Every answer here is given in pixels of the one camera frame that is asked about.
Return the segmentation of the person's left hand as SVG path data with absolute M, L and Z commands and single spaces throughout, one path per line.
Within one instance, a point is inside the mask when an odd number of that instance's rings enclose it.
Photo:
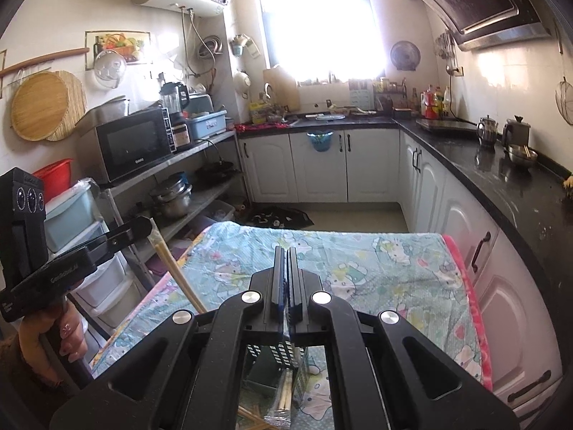
M 56 386 L 63 381 L 56 357 L 75 363 L 87 352 L 82 316 L 68 300 L 26 315 L 19 326 L 19 347 L 34 374 Z

